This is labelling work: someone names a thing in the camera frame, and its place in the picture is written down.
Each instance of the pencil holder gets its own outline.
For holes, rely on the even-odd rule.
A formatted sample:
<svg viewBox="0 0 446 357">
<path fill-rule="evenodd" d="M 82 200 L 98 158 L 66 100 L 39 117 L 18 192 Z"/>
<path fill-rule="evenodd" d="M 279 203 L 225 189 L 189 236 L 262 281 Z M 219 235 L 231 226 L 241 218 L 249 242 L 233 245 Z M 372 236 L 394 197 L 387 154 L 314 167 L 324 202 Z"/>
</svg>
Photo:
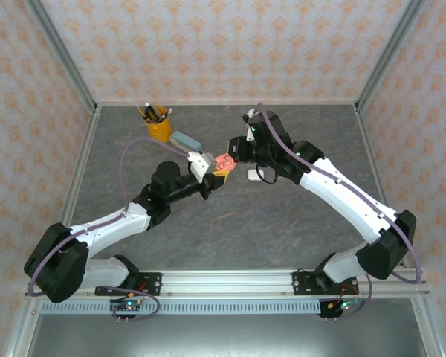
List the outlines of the pencil holder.
<svg viewBox="0 0 446 357">
<path fill-rule="evenodd" d="M 158 110 L 162 115 L 167 113 L 167 110 L 163 106 L 158 106 Z M 158 124 L 147 123 L 147 131 L 151 138 L 157 139 L 163 143 L 166 143 L 170 135 L 172 134 L 172 128 L 170 127 L 170 117 L 166 117 L 164 121 Z"/>
</svg>

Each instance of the white object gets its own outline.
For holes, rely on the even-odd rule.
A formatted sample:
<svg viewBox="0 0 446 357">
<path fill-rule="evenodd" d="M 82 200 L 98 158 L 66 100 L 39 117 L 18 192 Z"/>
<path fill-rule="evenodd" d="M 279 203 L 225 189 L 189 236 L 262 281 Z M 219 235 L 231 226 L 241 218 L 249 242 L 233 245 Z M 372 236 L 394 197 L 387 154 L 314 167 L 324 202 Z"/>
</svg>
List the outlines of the white object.
<svg viewBox="0 0 446 357">
<path fill-rule="evenodd" d="M 390 227 L 390 224 L 383 219 L 384 216 L 388 216 L 392 221 L 396 220 L 396 212 L 392 208 L 381 204 L 363 192 L 357 185 L 340 173 L 329 159 L 320 158 L 315 161 L 314 166 L 336 176 L 337 181 L 312 170 L 310 173 L 303 175 L 300 185 L 329 203 L 338 213 L 352 223 L 367 243 L 372 244 L 376 242 L 381 236 L 381 229 L 387 230 Z M 342 181 L 350 184 L 362 193 L 382 213 L 377 214 L 352 191 L 341 185 Z M 365 246 L 366 243 L 363 243 L 343 253 L 336 253 L 324 265 L 324 272 L 336 283 L 340 283 L 349 277 L 366 274 L 356 256 L 357 252 Z"/>
<path fill-rule="evenodd" d="M 255 109 L 248 110 L 248 113 L 246 115 L 251 119 L 254 115 L 258 115 L 259 112 L 257 112 Z"/>
<path fill-rule="evenodd" d="M 356 184 L 340 173 L 329 159 L 320 158 L 315 161 L 314 166 L 319 167 L 350 184 L 376 205 L 386 216 L 391 218 L 392 221 L 396 220 L 395 210 L 381 204 L 363 192 Z M 379 232 L 381 229 L 387 230 L 390 228 L 390 224 L 387 221 L 379 217 L 372 208 L 359 199 L 352 191 L 349 191 L 340 183 L 336 183 L 315 170 L 304 174 L 299 184 L 330 204 L 338 213 L 348 220 L 361 234 L 362 238 L 370 244 L 380 238 Z"/>
<path fill-rule="evenodd" d="M 246 134 L 246 141 L 253 141 L 254 135 L 253 130 L 251 130 L 251 127 L 248 125 L 248 133 Z"/>
<path fill-rule="evenodd" d="M 207 173 L 212 173 L 216 167 L 215 158 L 208 152 L 200 153 L 190 151 L 187 159 L 192 164 L 190 165 L 190 172 L 196 177 L 198 183 L 203 182 L 203 176 Z"/>
<path fill-rule="evenodd" d="M 80 289 L 95 286 L 119 286 L 127 278 L 129 271 L 118 258 L 91 259 L 86 264 L 86 270 Z"/>
<path fill-rule="evenodd" d="M 119 216 L 122 212 L 123 209 L 96 219 L 93 222 L 85 223 L 83 225 L 74 225 L 70 227 L 71 233 L 81 231 L 82 229 L 87 231 L 89 227 L 109 221 L 110 219 Z M 131 202 L 124 217 L 110 225 L 81 234 L 76 238 L 76 240 L 87 243 L 89 260 L 97 252 L 102 251 L 104 248 L 107 248 L 116 242 L 119 242 L 121 239 L 133 234 L 144 232 L 147 227 L 149 227 L 149 222 L 150 216 L 147 214 L 146 209 L 139 204 Z"/>
<path fill-rule="evenodd" d="M 259 169 L 259 174 L 261 177 L 265 177 L 265 173 Z M 258 173 L 256 172 L 256 169 L 250 169 L 248 170 L 248 180 L 250 181 L 261 181 L 261 179 L 258 177 Z"/>
<path fill-rule="evenodd" d="M 344 251 L 343 253 L 336 253 L 324 265 L 324 272 L 336 283 L 341 283 L 349 277 L 357 277 L 358 275 L 366 274 L 358 263 L 356 256 L 356 253 L 366 245 L 367 244 L 364 242 L 352 249 Z"/>
</svg>

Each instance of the patterned wallpaper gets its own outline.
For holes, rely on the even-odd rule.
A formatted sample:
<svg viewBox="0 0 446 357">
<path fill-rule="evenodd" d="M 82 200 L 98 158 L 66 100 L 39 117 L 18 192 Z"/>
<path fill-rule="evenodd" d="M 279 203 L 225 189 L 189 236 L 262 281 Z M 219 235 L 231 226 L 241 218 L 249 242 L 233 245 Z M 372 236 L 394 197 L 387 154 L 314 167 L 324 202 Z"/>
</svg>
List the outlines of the patterned wallpaper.
<svg viewBox="0 0 446 357">
<path fill-rule="evenodd" d="M 43 3 L 98 102 L 354 102 L 409 0 Z"/>
<path fill-rule="evenodd" d="M 0 356 L 23 265 L 59 217 L 87 120 L 25 2 L 0 1 Z"/>
<path fill-rule="evenodd" d="M 418 217 L 446 335 L 446 0 L 428 0 L 363 118 L 389 203 Z"/>
</svg>

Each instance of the pink object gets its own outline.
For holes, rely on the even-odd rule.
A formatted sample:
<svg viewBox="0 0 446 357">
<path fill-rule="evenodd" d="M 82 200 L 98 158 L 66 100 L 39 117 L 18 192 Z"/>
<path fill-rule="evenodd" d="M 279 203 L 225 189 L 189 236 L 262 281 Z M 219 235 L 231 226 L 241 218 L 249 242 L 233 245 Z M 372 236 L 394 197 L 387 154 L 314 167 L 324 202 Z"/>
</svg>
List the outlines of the pink object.
<svg viewBox="0 0 446 357">
<path fill-rule="evenodd" d="M 221 171 L 221 170 L 231 171 L 235 167 L 236 167 L 236 162 L 228 154 L 223 154 L 216 158 L 216 169 L 218 171 Z"/>
</svg>

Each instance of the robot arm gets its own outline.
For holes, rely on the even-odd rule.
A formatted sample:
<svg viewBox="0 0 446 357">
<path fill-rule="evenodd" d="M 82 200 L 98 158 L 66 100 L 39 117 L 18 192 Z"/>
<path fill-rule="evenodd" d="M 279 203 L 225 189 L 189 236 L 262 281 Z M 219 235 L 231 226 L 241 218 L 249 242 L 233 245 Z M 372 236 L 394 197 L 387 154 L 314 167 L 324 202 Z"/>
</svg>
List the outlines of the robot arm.
<svg viewBox="0 0 446 357">
<path fill-rule="evenodd" d="M 235 137 L 229 142 L 228 153 L 231 157 L 236 162 L 254 162 L 258 167 L 272 167 L 277 176 L 286 177 L 318 195 L 346 218 L 365 240 L 365 243 L 348 251 L 329 255 L 314 273 L 317 284 L 324 290 L 360 274 L 386 279 L 407 253 L 407 247 L 383 219 L 384 215 L 402 229 L 410 242 L 413 241 L 416 225 L 414 215 L 407 210 L 398 214 L 363 192 L 341 174 L 314 145 L 307 141 L 291 141 L 277 115 L 268 112 L 268 117 L 282 142 L 297 156 L 310 163 L 312 168 L 289 155 L 274 139 L 262 113 L 254 110 L 243 116 L 243 121 L 248 125 L 247 135 Z M 317 169 L 339 179 L 335 181 L 327 178 Z M 376 205 L 381 213 L 377 214 L 360 197 L 339 184 L 341 180 L 352 185 L 365 199 Z"/>
<path fill-rule="evenodd" d="M 213 173 L 215 159 L 208 153 L 189 152 L 188 174 L 181 175 L 173 161 L 157 166 L 151 183 L 142 189 L 127 208 L 93 222 L 70 228 L 56 223 L 48 228 L 25 264 L 32 277 L 38 265 L 58 244 L 76 232 L 85 233 L 66 243 L 39 273 L 36 284 L 54 302 L 69 298 L 78 289 L 95 286 L 120 286 L 132 289 L 138 269 L 125 257 L 91 259 L 99 251 L 132 234 L 142 233 L 162 223 L 170 215 L 170 205 L 194 193 L 208 199 L 220 188 L 225 176 Z"/>
</svg>

